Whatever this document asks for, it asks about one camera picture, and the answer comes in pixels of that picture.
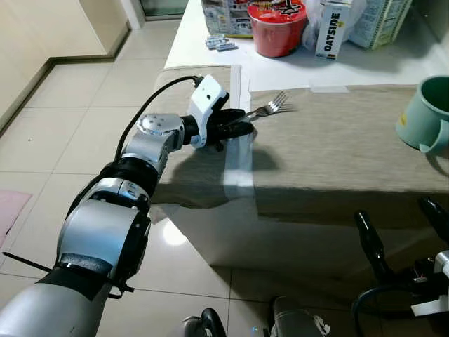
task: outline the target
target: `oatside carton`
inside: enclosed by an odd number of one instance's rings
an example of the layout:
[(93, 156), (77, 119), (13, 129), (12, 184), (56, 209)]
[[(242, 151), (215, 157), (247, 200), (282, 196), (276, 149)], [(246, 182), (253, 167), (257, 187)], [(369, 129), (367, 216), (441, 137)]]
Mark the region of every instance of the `oatside carton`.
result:
[(315, 56), (335, 60), (349, 22), (352, 0), (324, 1), (323, 18), (316, 42)]

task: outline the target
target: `green mug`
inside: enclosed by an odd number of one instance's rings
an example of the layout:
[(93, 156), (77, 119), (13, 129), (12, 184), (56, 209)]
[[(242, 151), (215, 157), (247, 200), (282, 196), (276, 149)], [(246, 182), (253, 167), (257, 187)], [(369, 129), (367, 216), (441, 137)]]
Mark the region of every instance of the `green mug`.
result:
[(449, 148), (449, 76), (422, 81), (396, 122), (399, 137), (426, 154)]

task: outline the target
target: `pink mat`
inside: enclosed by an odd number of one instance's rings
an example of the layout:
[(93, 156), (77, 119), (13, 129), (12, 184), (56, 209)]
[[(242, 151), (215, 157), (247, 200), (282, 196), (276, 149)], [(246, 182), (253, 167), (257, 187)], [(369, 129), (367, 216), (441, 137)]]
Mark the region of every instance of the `pink mat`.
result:
[(0, 190), (0, 246), (31, 194)]

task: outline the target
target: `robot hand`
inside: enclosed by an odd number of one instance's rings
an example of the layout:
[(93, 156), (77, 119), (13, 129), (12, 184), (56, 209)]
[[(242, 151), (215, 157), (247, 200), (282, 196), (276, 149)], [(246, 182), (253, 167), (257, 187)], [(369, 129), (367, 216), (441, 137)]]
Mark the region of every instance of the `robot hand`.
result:
[[(58, 238), (56, 262), (36, 284), (19, 293), (0, 312), (0, 336), (94, 336), (106, 299), (133, 289), (126, 281), (142, 262), (148, 240), (150, 199), (166, 167), (168, 154), (191, 144), (217, 144), (253, 132), (250, 123), (227, 125), (243, 110), (221, 110), (229, 94), (212, 78), (194, 79), (187, 116), (143, 112), (138, 130), (116, 158), (79, 193)], [(120, 294), (111, 294), (112, 287)]]

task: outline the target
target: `metal fork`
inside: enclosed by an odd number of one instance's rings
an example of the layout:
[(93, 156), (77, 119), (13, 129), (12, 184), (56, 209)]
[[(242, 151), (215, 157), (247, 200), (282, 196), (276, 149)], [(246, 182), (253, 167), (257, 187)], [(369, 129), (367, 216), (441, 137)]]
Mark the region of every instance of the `metal fork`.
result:
[(285, 105), (285, 102), (287, 101), (288, 96), (285, 91), (281, 91), (276, 95), (276, 97), (273, 100), (270, 100), (268, 104), (264, 105), (263, 107), (259, 107), (256, 110), (249, 111), (245, 114), (245, 116), (240, 117), (238, 119), (235, 119), (225, 126), (228, 126), (230, 124), (236, 123), (238, 121), (243, 121), (246, 117), (248, 117), (251, 121), (256, 120), (259, 117), (266, 117), (271, 114), (276, 114), (277, 112), (283, 112), (282, 109)]

